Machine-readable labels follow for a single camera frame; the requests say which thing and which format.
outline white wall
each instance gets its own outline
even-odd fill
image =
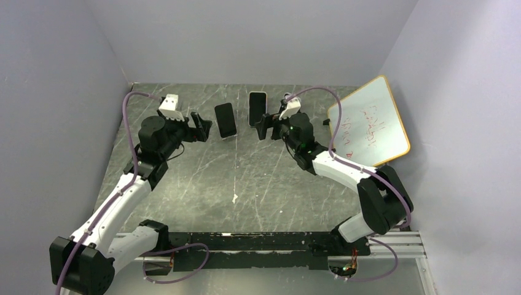
[[[0,294],[53,294],[49,246],[92,213],[127,91],[82,0],[2,1]]]
[[[420,0],[381,73],[439,294],[521,294],[521,2]]]
[[[361,85],[417,0],[87,0],[132,82]]]

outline smartphone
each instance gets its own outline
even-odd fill
[[[268,110],[268,95],[265,92],[252,91],[248,94],[248,125],[255,127],[262,115]]]
[[[235,116],[233,114],[232,104],[220,104],[215,106],[214,110],[221,138],[237,135],[237,126],[235,125]]]

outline wire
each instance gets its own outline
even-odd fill
[[[358,250],[356,248],[353,248],[353,254],[351,256],[351,265],[353,268],[356,268],[356,263],[358,261]]]
[[[65,280],[65,276],[67,274],[67,271],[69,270],[69,267],[71,266],[72,260],[74,259],[74,255],[78,252],[78,249],[81,245],[83,245],[83,242],[87,239],[89,236],[89,232],[92,232],[92,230],[96,227],[98,222],[101,220],[103,215],[108,211],[108,209],[112,206],[112,204],[129,188],[131,187],[134,182],[136,181],[138,177],[138,156],[136,155],[136,151],[134,150],[134,142],[132,142],[132,136],[130,135],[130,125],[128,123],[128,116],[127,116],[127,104],[128,100],[133,95],[141,95],[145,97],[149,97],[155,100],[161,100],[160,98],[154,97],[149,93],[145,92],[139,92],[139,91],[132,91],[129,92],[127,95],[125,95],[125,98],[123,99],[123,106],[122,106],[122,112],[123,112],[123,125],[125,126],[125,130],[127,131],[128,136],[128,145],[130,146],[130,153],[132,154],[132,162],[134,164],[134,175],[132,176],[132,179],[123,187],[120,191],[116,192],[105,205],[100,209],[100,212],[94,217],[92,222],[90,223],[89,227],[85,230],[84,234],[80,237],[80,239],[76,242],[76,245],[72,248],[71,254],[69,254],[69,257],[67,257],[67,260],[65,261],[65,264],[63,265],[63,268],[60,273],[60,277],[58,278],[58,283],[56,284],[56,295],[60,295],[61,287],[63,286],[63,281]]]
[[[182,146],[182,151],[181,151],[179,154],[177,154],[177,155],[175,155],[175,156],[169,158],[168,160],[166,160],[167,162],[170,161],[170,160],[173,160],[173,159],[175,159],[175,158],[177,158],[177,157],[179,157],[180,155],[182,155],[182,153],[184,152],[184,144],[181,143],[181,146]]]
[[[173,253],[173,252],[176,252],[176,251],[181,251],[181,250],[184,250],[184,249],[187,249],[187,248],[191,248],[191,247],[195,247],[195,246],[203,247],[206,250],[206,256],[205,256],[205,260],[203,260],[203,263],[201,263],[201,265],[199,267],[197,267],[193,272],[189,273],[188,275],[185,275],[182,278],[178,278],[178,279],[175,279],[175,280],[172,280],[172,281],[157,281],[157,280],[153,280],[153,279],[149,278],[146,275],[146,269],[145,269],[146,265],[145,265],[145,263],[143,263],[143,279],[145,279],[145,280],[147,280],[147,281],[149,281],[151,283],[154,283],[154,284],[166,285],[166,284],[178,283],[180,281],[184,281],[184,280],[186,280],[188,278],[193,277],[196,273],[198,273],[205,266],[205,264],[208,261],[208,258],[210,256],[210,249],[208,249],[208,246],[206,246],[205,244],[203,244],[203,243],[193,243],[193,244],[184,245],[184,246],[181,246],[181,247],[178,247],[178,248],[174,248],[174,249],[170,249],[170,250],[166,250],[166,251],[147,252],[146,253],[147,255],[161,255],[161,254],[168,254],[168,253]]]
[[[393,268],[389,271],[387,271],[386,273],[383,273],[381,275],[377,275],[376,277],[372,277],[372,278],[347,278],[349,281],[360,281],[360,282],[364,282],[364,281],[375,281],[375,280],[379,280],[381,278],[385,278],[387,277],[388,275],[390,275],[391,273],[393,273],[397,268],[398,268],[398,255],[396,254],[396,252],[389,246],[387,245],[386,243],[384,242],[381,242],[381,241],[378,241],[374,238],[369,238],[369,240],[375,242],[375,243],[378,243],[382,246],[384,246],[385,248],[389,249],[389,251],[391,251],[391,253],[393,254],[394,256],[394,265],[393,265]]]
[[[168,262],[168,265],[170,265],[170,267],[174,267],[174,254],[175,252],[172,251],[172,255],[170,255],[170,261]]]
[[[329,89],[327,87],[313,86],[313,87],[309,87],[309,88],[303,89],[303,90],[301,90],[301,91],[299,91],[299,92],[297,92],[295,94],[289,95],[285,99],[285,102],[288,102],[288,101],[292,100],[293,98],[297,97],[298,95],[300,95],[300,94],[302,94],[304,92],[307,92],[307,91],[310,91],[310,90],[314,90],[314,89],[325,90],[325,91],[331,93],[335,97],[335,100],[337,101],[337,104],[339,106],[339,119],[337,121],[337,125],[335,126],[335,130],[333,131],[333,136],[331,137],[331,140],[329,142],[329,148],[328,148],[329,155],[337,162],[340,162],[340,163],[342,163],[342,164],[344,164],[344,165],[346,165],[348,167],[360,170],[360,171],[362,171],[364,173],[367,173],[367,174],[373,176],[374,178],[379,180],[381,183],[383,183],[388,189],[390,189],[396,195],[398,200],[400,200],[400,203],[402,203],[402,206],[405,209],[405,222],[403,224],[401,224],[400,226],[397,226],[397,228],[402,229],[402,228],[405,228],[405,227],[409,226],[410,221],[411,221],[410,208],[407,205],[407,202],[405,202],[405,199],[403,198],[403,196],[400,194],[400,192],[398,192],[398,190],[392,184],[390,184],[387,180],[385,180],[380,175],[378,175],[378,174],[376,174],[376,173],[374,173],[372,171],[369,171],[369,170],[365,169],[364,167],[358,166],[358,165],[356,165],[354,163],[350,163],[350,162],[344,161],[344,160],[341,159],[341,157],[339,157],[336,154],[334,154],[334,152],[333,152],[333,142],[335,140],[335,137],[337,136],[337,133],[338,133],[339,128],[340,128],[340,123],[342,121],[342,108],[341,108],[341,105],[340,105],[340,98],[339,98],[339,96],[333,90],[331,90],[331,89]],[[387,277],[388,275],[393,273],[398,268],[398,256],[396,255],[396,252],[394,252],[394,250],[389,245],[387,245],[386,243],[383,243],[381,241],[375,240],[374,238],[369,238],[369,240],[371,240],[371,241],[373,241],[375,243],[381,244],[382,246],[388,248],[391,251],[391,253],[394,256],[394,266],[393,266],[393,268],[390,271],[384,273],[383,275],[378,275],[378,276],[372,277],[372,278],[360,278],[360,279],[351,278],[351,279],[349,279],[351,281],[374,281],[374,280],[379,280],[381,278]]]
[[[398,192],[398,190],[392,185],[390,184],[387,180],[385,180],[385,178],[381,177],[380,175],[372,172],[372,171],[369,171],[367,169],[365,169],[364,167],[361,167],[361,166],[358,166],[354,163],[349,163],[349,162],[346,162],[344,160],[341,159],[341,157],[337,156],[336,154],[333,153],[333,142],[335,140],[335,137],[337,137],[337,133],[339,131],[339,128],[340,128],[340,123],[342,121],[342,108],[340,107],[340,98],[339,96],[331,89],[327,88],[327,87],[323,87],[323,86],[313,86],[313,87],[309,87],[309,88],[306,88],[306,89],[303,89],[295,94],[292,94],[292,95],[289,95],[285,102],[288,102],[290,100],[292,100],[293,98],[295,98],[296,96],[299,96],[300,94],[303,94],[304,92],[307,92],[307,91],[310,91],[310,90],[314,90],[314,89],[320,89],[320,90],[325,90],[329,93],[331,93],[335,99],[337,100],[337,104],[339,106],[339,119],[337,121],[337,125],[335,126],[335,130],[333,131],[333,136],[331,137],[331,140],[329,142],[329,148],[328,148],[328,151],[329,151],[329,155],[337,162],[340,162],[348,167],[351,167],[351,168],[354,168],[354,169],[357,169],[357,170],[360,170],[364,173],[367,173],[371,176],[373,176],[374,178],[376,178],[377,180],[379,180],[381,183],[383,183],[388,189],[391,190],[391,192],[393,192],[396,197],[398,198],[398,200],[400,200],[400,203],[402,203],[402,206],[404,207],[405,209],[405,222],[400,225],[398,228],[400,229],[403,229],[407,226],[409,226],[410,224],[410,220],[411,220],[411,217],[410,217],[410,208],[409,206],[407,205],[407,202],[405,201],[405,199],[403,198],[403,196],[400,194],[400,192]]]

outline whiteboard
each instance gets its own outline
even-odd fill
[[[385,76],[378,76],[341,100],[342,118],[333,147],[344,158],[379,166],[410,150],[393,94]],[[339,106],[327,111],[331,135],[339,119]]]

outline gray marble surface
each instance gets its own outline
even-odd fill
[[[155,190],[127,219],[121,232],[131,232],[145,219],[167,224],[171,231],[292,231],[331,230],[340,221],[359,212],[357,195],[334,181],[302,171],[291,159],[282,141],[259,141],[248,126],[248,92],[268,94],[268,112],[278,111],[284,92],[296,92],[304,85],[216,85],[136,84],[134,90],[179,95],[183,114],[197,111],[214,122],[205,143],[186,143],[182,156],[169,162],[169,170]],[[356,87],[333,87],[341,97]],[[300,96],[302,111],[315,128],[323,145],[331,134],[322,126],[333,97],[313,90]],[[222,140],[214,107],[232,103],[238,135]],[[155,115],[159,104],[134,96],[128,105],[131,132],[138,141],[141,121]],[[123,126],[114,141],[96,207],[116,186],[130,160]]]

